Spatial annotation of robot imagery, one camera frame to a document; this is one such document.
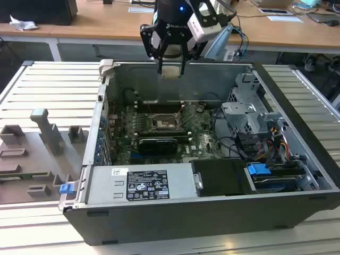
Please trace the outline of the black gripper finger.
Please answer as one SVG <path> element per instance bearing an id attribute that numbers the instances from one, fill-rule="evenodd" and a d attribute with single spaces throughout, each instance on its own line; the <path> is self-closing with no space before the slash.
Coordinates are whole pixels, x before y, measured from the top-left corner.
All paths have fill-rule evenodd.
<path id="1" fill-rule="evenodd" d="M 151 42 L 154 33 L 160 38 L 159 46 L 157 48 L 155 48 Z M 163 57 L 171 42 L 172 34 L 167 31 L 164 23 L 155 23 L 153 25 L 142 24 L 140 27 L 140 36 L 147 55 L 158 60 L 157 73 L 162 74 Z"/>
<path id="2" fill-rule="evenodd" d="M 182 51 L 181 75 L 184 74 L 187 61 L 198 60 L 203 52 L 207 42 L 196 42 L 191 50 L 188 50 L 188 35 L 180 33 L 180 46 Z"/>

